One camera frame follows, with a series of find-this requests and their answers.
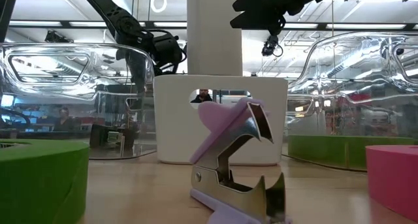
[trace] metal jaw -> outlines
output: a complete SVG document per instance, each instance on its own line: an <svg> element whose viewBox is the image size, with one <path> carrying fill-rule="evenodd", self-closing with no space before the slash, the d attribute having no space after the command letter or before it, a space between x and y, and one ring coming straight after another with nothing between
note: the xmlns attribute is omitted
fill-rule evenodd
<svg viewBox="0 0 418 224"><path fill-rule="evenodd" d="M249 139L263 137L273 142L262 103L241 99L231 114L224 130L212 132L201 146L205 150L194 160L191 196L215 211L211 224L290 223L285 216L283 174L271 188L266 189L264 176L252 188L235 183L229 169L228 158Z"/></svg>

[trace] transparent plastic shell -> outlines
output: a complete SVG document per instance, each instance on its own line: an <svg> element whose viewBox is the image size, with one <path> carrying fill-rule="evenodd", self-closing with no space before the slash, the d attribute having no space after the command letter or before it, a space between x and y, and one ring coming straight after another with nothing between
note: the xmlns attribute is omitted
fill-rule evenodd
<svg viewBox="0 0 418 224"><path fill-rule="evenodd" d="M418 138L418 33L318 42L289 84L286 135Z"/></svg>
<svg viewBox="0 0 418 224"><path fill-rule="evenodd" d="M116 44L2 44L0 53L1 138L79 140L99 159L150 149L141 140L155 138L148 54ZM91 134L94 125L106 133Z"/></svg>

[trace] pink block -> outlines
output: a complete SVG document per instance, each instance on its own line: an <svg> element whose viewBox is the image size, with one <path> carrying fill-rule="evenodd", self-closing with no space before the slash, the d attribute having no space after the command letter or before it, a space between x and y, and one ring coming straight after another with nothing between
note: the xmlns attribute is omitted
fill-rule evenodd
<svg viewBox="0 0 418 224"><path fill-rule="evenodd" d="M370 197L418 222L418 146L367 146Z"/></svg>

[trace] ceiling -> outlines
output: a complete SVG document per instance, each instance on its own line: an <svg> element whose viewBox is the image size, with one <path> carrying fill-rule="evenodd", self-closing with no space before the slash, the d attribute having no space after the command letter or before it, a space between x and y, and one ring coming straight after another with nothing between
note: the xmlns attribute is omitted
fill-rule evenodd
<svg viewBox="0 0 418 224"><path fill-rule="evenodd" d="M187 0L167 0L162 12L150 9L150 0L114 0L119 6L132 10L143 21L186 21ZM155 8L162 6L155 0ZM286 16L288 22L368 22L368 23L418 23L415 12L418 0L323 0L310 3L296 16ZM86 0L17 0L13 20L85 20L99 21L101 17ZM104 29L55 29L75 42L114 42ZM43 42L47 33L43 28L9 28L7 38L14 42ZM187 40L185 29L170 30L180 40ZM341 32L282 31L279 35L283 55L263 57L261 48L268 37L266 31L243 31L243 69L246 74L259 76L296 77L302 72L308 52L315 41ZM180 70L187 70L183 63Z"/></svg>

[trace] person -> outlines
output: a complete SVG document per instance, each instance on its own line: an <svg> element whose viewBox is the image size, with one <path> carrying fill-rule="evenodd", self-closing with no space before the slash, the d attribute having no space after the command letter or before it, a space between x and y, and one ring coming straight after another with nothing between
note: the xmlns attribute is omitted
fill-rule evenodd
<svg viewBox="0 0 418 224"><path fill-rule="evenodd" d="M209 90L207 90L207 89L200 89L199 90L199 94L190 103L203 103L205 101L213 101L213 100L212 100L212 98L209 95Z"/></svg>
<svg viewBox="0 0 418 224"><path fill-rule="evenodd" d="M59 119L54 124L54 131L72 131L74 123L70 119L70 111L67 107L59 109Z"/></svg>

